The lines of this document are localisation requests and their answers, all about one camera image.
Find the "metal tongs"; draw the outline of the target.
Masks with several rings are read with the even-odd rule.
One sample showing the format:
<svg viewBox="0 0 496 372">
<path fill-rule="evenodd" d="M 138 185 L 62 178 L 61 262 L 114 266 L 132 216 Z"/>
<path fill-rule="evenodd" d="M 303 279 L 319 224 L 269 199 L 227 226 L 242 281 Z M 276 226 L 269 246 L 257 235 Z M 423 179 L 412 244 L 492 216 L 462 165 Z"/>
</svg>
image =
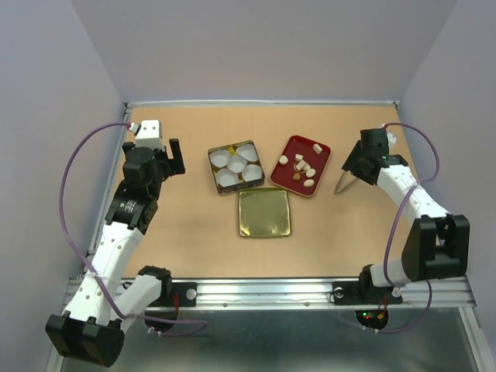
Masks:
<svg viewBox="0 0 496 372">
<path fill-rule="evenodd" d="M 353 183 L 353 180 L 350 178 L 350 173 L 348 171 L 344 171 L 342 172 L 335 188 L 334 188 L 334 191 L 333 191 L 333 194 L 334 195 L 338 195 L 342 192 L 344 192 L 349 186 L 350 184 Z"/>
</svg>

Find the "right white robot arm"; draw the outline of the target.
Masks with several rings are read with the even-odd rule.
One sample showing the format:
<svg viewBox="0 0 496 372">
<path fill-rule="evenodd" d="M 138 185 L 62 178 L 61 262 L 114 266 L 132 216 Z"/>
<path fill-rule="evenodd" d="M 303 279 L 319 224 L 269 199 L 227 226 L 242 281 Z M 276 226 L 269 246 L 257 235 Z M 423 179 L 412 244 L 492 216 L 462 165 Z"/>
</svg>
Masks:
<svg viewBox="0 0 496 372">
<path fill-rule="evenodd" d="M 407 160 L 392 154 L 393 133 L 386 127 L 364 129 L 343 170 L 378 186 L 397 205 L 393 227 L 405 217 L 410 232 L 398 260 L 365 266 L 357 282 L 344 288 L 346 298 L 375 302 L 394 288 L 425 280 L 462 277 L 467 272 L 470 223 L 437 203 L 413 175 Z"/>
</svg>

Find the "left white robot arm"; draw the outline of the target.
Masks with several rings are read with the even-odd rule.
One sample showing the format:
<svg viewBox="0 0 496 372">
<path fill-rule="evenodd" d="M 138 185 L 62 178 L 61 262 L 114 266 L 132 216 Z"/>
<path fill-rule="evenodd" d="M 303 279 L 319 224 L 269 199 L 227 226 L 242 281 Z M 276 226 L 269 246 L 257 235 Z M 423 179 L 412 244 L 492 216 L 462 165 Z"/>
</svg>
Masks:
<svg viewBox="0 0 496 372">
<path fill-rule="evenodd" d="M 162 183 L 184 174 L 180 142 L 171 155 L 160 140 L 124 143 L 124 178 L 105 217 L 100 246 L 77 292 L 61 315 L 51 315 L 46 333 L 62 357 L 110 367 L 121 353 L 126 331 L 152 302 L 171 300 L 170 271 L 144 267 L 121 295 L 116 292 L 134 250 L 158 209 Z"/>
</svg>

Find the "square chocolate tin box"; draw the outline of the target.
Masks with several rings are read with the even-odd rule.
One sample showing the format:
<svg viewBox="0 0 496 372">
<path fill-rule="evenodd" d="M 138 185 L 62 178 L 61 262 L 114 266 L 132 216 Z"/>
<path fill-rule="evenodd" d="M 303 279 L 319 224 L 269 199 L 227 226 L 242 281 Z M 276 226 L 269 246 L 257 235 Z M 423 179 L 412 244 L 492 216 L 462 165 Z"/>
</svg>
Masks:
<svg viewBox="0 0 496 372">
<path fill-rule="evenodd" d="M 258 188 L 265 183 L 265 172 L 252 140 L 211 148 L 208 161 L 219 196 Z"/>
</svg>

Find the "white cylinder chocolate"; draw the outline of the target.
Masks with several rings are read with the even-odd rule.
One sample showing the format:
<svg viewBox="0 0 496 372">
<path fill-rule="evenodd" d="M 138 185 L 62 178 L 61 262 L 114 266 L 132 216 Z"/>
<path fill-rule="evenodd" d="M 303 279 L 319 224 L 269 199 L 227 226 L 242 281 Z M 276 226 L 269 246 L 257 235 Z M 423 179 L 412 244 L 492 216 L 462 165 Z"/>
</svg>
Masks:
<svg viewBox="0 0 496 372">
<path fill-rule="evenodd" d="M 304 160 L 301 160 L 296 164 L 295 168 L 297 171 L 307 171 L 310 166 Z"/>
</svg>

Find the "white swirl oval chocolate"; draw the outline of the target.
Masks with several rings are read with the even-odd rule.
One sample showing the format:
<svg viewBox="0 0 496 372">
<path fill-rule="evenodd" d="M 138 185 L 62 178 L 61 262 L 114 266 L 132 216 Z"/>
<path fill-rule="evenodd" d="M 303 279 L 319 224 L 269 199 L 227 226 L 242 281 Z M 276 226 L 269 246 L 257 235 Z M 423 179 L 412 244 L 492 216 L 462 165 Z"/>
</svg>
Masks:
<svg viewBox="0 0 496 372">
<path fill-rule="evenodd" d="M 307 187 L 307 188 L 310 188 L 314 185 L 314 181 L 312 179 L 307 179 L 305 182 L 304 182 L 304 186 Z"/>
</svg>

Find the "white paper cup back-left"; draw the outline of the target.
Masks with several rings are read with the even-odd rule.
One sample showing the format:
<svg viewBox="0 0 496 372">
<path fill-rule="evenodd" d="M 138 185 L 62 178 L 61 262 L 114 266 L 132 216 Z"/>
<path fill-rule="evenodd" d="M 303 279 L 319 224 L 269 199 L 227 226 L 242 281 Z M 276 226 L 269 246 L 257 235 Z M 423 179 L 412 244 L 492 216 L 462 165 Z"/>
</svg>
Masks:
<svg viewBox="0 0 496 372">
<path fill-rule="evenodd" d="M 217 168 L 223 168 L 229 162 L 231 153 L 226 149 L 216 150 L 209 154 L 211 164 Z"/>
</svg>

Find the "white paper cup front-left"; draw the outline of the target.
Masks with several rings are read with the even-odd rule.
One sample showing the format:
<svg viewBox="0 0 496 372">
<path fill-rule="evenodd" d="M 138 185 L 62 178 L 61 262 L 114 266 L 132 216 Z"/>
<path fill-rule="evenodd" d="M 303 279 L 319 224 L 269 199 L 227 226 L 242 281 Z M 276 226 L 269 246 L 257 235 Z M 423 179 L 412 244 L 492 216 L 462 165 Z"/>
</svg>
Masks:
<svg viewBox="0 0 496 372">
<path fill-rule="evenodd" d="M 215 180 L 218 186 L 227 188 L 239 183 L 238 174 L 227 168 L 220 169 L 215 174 Z"/>
</svg>

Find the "white paper cup centre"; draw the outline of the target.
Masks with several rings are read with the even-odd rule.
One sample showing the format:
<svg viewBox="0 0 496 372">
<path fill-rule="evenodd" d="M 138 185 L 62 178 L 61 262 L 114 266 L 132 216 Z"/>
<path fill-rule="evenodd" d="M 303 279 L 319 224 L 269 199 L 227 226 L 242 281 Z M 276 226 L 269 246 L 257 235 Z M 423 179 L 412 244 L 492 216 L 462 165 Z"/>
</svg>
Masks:
<svg viewBox="0 0 496 372">
<path fill-rule="evenodd" d="M 241 157 L 240 155 L 233 155 L 229 158 L 226 168 L 236 174 L 240 174 L 243 172 L 246 165 L 247 160 L 244 157 Z"/>
</svg>

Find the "red lacquer tray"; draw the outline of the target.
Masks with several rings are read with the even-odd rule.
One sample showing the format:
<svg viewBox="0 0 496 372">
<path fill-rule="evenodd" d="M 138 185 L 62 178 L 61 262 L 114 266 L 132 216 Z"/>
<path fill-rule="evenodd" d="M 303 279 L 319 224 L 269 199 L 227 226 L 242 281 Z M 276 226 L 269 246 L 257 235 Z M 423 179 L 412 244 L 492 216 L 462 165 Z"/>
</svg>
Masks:
<svg viewBox="0 0 496 372">
<path fill-rule="evenodd" d="M 310 198 L 319 186 L 331 153 L 331 149 L 323 143 L 303 136 L 291 136 L 277 159 L 270 181 Z"/>
</svg>

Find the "white paper cup back-right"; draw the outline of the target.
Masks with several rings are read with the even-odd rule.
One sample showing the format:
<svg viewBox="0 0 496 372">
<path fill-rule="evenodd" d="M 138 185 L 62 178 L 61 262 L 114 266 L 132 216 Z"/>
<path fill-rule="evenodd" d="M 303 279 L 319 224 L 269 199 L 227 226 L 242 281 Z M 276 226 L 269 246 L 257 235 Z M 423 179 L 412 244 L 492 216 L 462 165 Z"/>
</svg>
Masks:
<svg viewBox="0 0 496 372">
<path fill-rule="evenodd" d="M 246 159 L 248 162 L 257 162 L 258 155 L 255 146 L 247 143 L 236 148 L 236 154 Z"/>
</svg>

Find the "white paper cup front-right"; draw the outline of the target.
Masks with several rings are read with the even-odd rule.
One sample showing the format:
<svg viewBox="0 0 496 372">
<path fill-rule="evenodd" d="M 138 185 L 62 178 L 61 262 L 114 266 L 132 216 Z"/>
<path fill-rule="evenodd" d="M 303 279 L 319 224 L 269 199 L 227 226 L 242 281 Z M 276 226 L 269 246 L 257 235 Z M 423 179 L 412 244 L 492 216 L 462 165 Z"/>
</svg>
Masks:
<svg viewBox="0 0 496 372">
<path fill-rule="evenodd" d="M 248 164 L 242 171 L 242 178 L 245 182 L 260 180 L 263 170 L 256 164 Z"/>
</svg>

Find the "gold tin lid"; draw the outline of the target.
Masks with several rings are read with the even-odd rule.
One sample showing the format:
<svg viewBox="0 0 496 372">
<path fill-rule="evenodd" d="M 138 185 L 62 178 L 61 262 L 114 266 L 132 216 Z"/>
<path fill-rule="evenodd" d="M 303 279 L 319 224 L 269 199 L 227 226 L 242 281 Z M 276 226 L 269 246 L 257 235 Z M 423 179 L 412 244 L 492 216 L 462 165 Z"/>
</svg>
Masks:
<svg viewBox="0 0 496 372">
<path fill-rule="evenodd" d="M 238 194 L 239 235 L 271 239 L 291 235 L 288 192 L 282 188 L 254 188 Z"/>
</svg>

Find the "small electronics board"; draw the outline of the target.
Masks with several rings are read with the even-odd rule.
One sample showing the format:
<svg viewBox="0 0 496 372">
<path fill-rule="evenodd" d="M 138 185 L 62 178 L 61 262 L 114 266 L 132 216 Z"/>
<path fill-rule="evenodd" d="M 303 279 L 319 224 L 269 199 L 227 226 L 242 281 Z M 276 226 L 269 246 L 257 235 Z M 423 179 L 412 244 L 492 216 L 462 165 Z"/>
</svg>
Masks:
<svg viewBox="0 0 496 372">
<path fill-rule="evenodd" d="M 382 330 L 389 320 L 388 310 L 356 310 L 356 320 L 369 329 Z"/>
</svg>

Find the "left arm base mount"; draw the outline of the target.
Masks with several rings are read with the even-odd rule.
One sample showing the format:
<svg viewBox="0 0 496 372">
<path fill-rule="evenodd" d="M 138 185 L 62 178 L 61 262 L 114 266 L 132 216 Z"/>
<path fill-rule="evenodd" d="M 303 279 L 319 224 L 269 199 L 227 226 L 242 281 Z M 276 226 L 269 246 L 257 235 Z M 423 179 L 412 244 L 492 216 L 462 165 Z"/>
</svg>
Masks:
<svg viewBox="0 0 496 372">
<path fill-rule="evenodd" d="M 152 307 L 195 307 L 198 284 L 192 281 L 175 281 L 166 268 L 145 266 L 138 275 L 148 275 L 160 282 L 159 295 L 150 303 Z"/>
</svg>

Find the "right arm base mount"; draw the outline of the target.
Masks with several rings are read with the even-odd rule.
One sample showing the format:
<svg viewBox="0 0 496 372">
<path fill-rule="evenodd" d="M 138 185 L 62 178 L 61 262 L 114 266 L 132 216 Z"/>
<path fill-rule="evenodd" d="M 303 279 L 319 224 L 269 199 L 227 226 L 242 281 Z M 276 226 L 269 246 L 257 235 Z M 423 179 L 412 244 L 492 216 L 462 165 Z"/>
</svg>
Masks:
<svg viewBox="0 0 496 372">
<path fill-rule="evenodd" d="M 386 283 L 373 284 L 371 265 L 365 266 L 356 280 L 338 282 L 330 292 L 329 299 L 335 305 L 400 305 L 401 294 L 393 295 L 393 287 Z"/>
</svg>

